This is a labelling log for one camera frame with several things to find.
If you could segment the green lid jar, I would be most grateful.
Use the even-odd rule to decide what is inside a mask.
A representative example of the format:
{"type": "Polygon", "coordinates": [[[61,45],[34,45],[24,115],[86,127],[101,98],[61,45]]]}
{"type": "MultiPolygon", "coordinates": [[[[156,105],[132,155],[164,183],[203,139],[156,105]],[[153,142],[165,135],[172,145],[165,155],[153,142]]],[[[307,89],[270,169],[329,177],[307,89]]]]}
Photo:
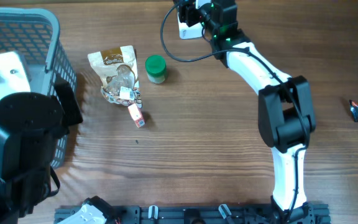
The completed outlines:
{"type": "Polygon", "coordinates": [[[163,83],[167,76],[167,64],[161,55],[151,55],[145,61],[145,70],[152,83],[163,83]]]}

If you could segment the brown Pantree snack pouch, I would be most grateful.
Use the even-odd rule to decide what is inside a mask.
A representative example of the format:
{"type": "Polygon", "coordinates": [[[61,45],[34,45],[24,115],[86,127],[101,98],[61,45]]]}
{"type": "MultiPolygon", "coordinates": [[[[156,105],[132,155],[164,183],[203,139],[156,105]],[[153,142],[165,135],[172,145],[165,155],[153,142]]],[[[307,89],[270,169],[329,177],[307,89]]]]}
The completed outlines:
{"type": "Polygon", "coordinates": [[[108,102],[142,107],[137,59],[133,46],[90,53],[88,60],[102,81],[101,94],[108,102]]]}

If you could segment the red white small packet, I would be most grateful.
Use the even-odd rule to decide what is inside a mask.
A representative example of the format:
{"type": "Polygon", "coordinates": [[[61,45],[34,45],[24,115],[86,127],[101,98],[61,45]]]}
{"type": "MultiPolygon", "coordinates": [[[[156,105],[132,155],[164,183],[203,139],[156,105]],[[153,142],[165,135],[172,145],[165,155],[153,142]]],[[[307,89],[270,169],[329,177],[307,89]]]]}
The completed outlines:
{"type": "Polygon", "coordinates": [[[136,104],[132,104],[128,106],[129,114],[133,121],[135,122],[135,125],[140,128],[145,124],[144,117],[142,115],[141,110],[138,108],[136,104]]]}

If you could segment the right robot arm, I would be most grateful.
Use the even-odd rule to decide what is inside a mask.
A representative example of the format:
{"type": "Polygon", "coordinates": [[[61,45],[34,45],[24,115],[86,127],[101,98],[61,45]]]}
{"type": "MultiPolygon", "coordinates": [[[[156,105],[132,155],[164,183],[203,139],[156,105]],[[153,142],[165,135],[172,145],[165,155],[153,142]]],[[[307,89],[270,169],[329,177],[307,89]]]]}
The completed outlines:
{"type": "Polygon", "coordinates": [[[258,96],[258,128],[271,148],[275,172],[273,222],[295,223],[308,216],[303,168],[316,128],[310,85],[275,68],[238,27],[235,1],[174,1],[178,20],[209,32],[211,55],[240,75],[258,96]]]}

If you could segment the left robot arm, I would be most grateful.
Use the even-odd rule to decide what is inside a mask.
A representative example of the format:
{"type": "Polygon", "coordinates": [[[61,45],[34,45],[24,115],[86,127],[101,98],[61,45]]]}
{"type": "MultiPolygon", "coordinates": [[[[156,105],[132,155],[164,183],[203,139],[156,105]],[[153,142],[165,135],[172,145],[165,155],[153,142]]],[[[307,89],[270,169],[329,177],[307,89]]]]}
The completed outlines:
{"type": "Polygon", "coordinates": [[[70,84],[58,77],[55,95],[21,92],[0,100],[0,223],[17,223],[58,190],[51,165],[58,140],[83,121],[70,84]]]}

